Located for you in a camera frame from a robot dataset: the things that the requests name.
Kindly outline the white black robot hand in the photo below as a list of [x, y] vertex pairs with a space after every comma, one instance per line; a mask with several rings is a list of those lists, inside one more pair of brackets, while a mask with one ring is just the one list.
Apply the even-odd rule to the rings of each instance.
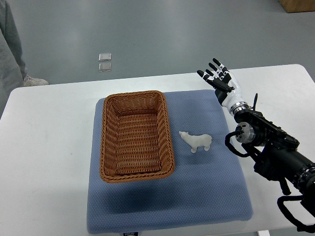
[[197, 74], [215, 89], [215, 95], [220, 105], [227, 108], [232, 116], [240, 110], [249, 109], [235, 76], [216, 58], [213, 58], [213, 63], [209, 63], [212, 71], [209, 69], [206, 69], [205, 72], [198, 70]]

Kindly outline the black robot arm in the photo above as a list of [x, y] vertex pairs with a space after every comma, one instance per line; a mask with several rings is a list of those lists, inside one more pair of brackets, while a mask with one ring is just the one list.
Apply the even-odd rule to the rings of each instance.
[[251, 157], [254, 171], [280, 184], [283, 196], [277, 205], [297, 231], [314, 233], [314, 225], [296, 219], [285, 202], [298, 201], [311, 215], [315, 213], [315, 164], [298, 152], [299, 141], [268, 121], [261, 112], [242, 100], [227, 104], [237, 122], [225, 137], [225, 145], [239, 157]]

